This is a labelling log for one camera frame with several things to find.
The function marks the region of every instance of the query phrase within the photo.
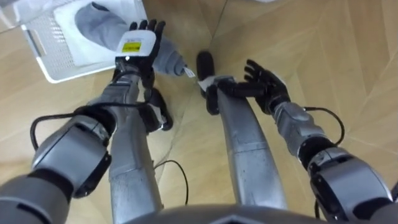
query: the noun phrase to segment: basket handle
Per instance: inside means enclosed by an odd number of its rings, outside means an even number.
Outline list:
[[[39,48],[37,47],[37,44],[35,43],[34,37],[32,35],[32,32],[27,29],[27,27],[25,25],[21,26],[22,31],[24,33],[24,36],[29,44],[29,47],[32,49],[33,54],[35,55],[35,57],[41,57],[42,54],[40,53]]]

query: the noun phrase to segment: herringbone wood pattern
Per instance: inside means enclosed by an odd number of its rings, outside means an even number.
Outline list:
[[[247,58],[279,74],[292,100],[323,106],[344,121],[342,146],[370,163],[391,185],[398,179],[397,0],[146,0],[150,18],[167,21],[166,35],[195,68],[209,49],[217,74],[241,80]],[[18,30],[0,35],[0,182],[29,170],[30,122],[71,111],[101,92],[111,72],[51,85]],[[155,162],[179,161],[188,175],[190,204],[233,203],[220,117],[210,116],[193,80],[157,77],[175,126],[149,136]],[[269,140],[289,208],[313,215],[313,195],[301,165],[290,156],[273,120],[251,102]],[[328,114],[315,121],[331,139],[340,129]],[[39,139],[62,122],[44,123]],[[185,185],[173,164],[157,170],[166,207],[183,204]],[[104,177],[88,198],[73,201],[69,223],[111,223]]]

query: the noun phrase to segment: black cable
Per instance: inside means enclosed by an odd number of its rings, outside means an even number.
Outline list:
[[[391,189],[392,201],[398,203],[398,181]]]
[[[341,142],[343,142],[346,131],[345,131],[343,122],[337,116],[337,114],[335,114],[333,111],[326,109],[326,108],[319,108],[319,107],[312,107],[312,106],[305,106],[304,110],[305,111],[324,111],[324,112],[327,112],[328,114],[332,115],[337,120],[338,124],[340,125],[340,129],[341,129],[340,138],[339,138],[339,140],[337,140],[337,142],[335,144],[336,144],[336,146],[338,146]]]
[[[337,140],[337,142],[335,144],[336,144],[336,146],[338,146],[341,142],[343,142],[346,131],[345,131],[345,127],[344,127],[342,120],[337,116],[337,114],[335,114],[333,111],[326,109],[326,108],[319,108],[319,107],[312,107],[312,106],[305,106],[304,110],[305,111],[324,111],[324,112],[327,112],[328,114],[332,115],[337,120],[338,124],[340,125],[340,129],[341,129],[340,138],[339,138],[339,140]],[[315,218],[320,219],[319,204],[318,204],[317,200],[315,200],[313,209],[314,209],[314,213],[315,213]]]
[[[168,162],[173,162],[174,164],[176,164],[176,165],[180,168],[180,170],[181,170],[181,172],[182,172],[182,175],[184,176],[185,189],[186,189],[186,194],[185,194],[185,205],[188,205],[188,197],[189,197],[188,179],[187,179],[187,175],[185,175],[185,171],[184,171],[184,169],[182,168],[182,166],[181,166],[177,161],[174,161],[174,160],[170,159],[170,160],[166,160],[166,161],[164,161],[164,162],[161,162],[160,164],[157,164],[157,165],[154,167],[154,169],[156,169],[156,168],[158,168],[158,167],[160,167],[160,166],[162,166],[162,165],[164,165],[164,164],[166,164],[166,163],[168,163]]]
[[[33,122],[32,125],[30,126],[30,141],[32,142],[33,148],[35,151],[39,148],[39,145],[37,144],[37,139],[36,139],[36,126],[42,121],[47,121],[51,119],[64,119],[64,118],[71,118],[75,116],[75,113],[67,113],[67,114],[54,114],[54,115],[47,115],[47,116],[41,116],[36,118]]]
[[[87,105],[87,106],[82,106],[80,109],[85,108],[85,107],[105,107],[105,106],[117,106],[117,107],[125,107],[125,108],[137,108],[140,106],[147,105],[152,98],[152,91],[150,92],[148,100],[144,102],[138,102],[134,104],[127,104],[127,103],[96,103],[93,105]],[[30,141],[32,142],[33,148],[36,151],[39,148],[39,144],[37,144],[37,138],[36,138],[36,128],[37,125],[42,122],[42,121],[48,121],[52,119],[65,119],[65,118],[71,118],[73,116],[79,115],[76,112],[73,113],[66,113],[66,114],[53,114],[53,115],[46,115],[46,116],[41,116],[32,122],[30,126]]]
[[[315,218],[321,219],[319,214],[319,204],[317,200],[315,200],[315,205],[313,206],[313,209],[315,211]]]

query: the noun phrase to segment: white laundry basket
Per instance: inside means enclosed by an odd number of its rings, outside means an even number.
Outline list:
[[[53,6],[59,7],[74,1],[78,0],[55,0]],[[127,1],[131,1],[135,6],[131,13],[143,19],[147,18],[142,0]],[[50,83],[59,83],[114,68],[114,61],[75,66],[62,30],[55,21],[52,11],[45,12],[33,21],[22,25],[21,28],[37,63]]]

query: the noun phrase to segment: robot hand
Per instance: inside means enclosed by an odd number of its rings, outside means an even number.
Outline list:
[[[277,75],[262,68],[250,59],[247,60],[244,71],[248,74],[244,76],[247,82],[264,85],[264,94],[256,97],[256,102],[262,112],[270,115],[280,103],[290,102],[286,85]]]
[[[154,83],[153,64],[159,53],[164,21],[157,24],[155,19],[136,22],[130,25],[130,31],[125,33],[118,47],[114,80],[123,72],[136,70],[140,73],[145,88],[152,88]]]

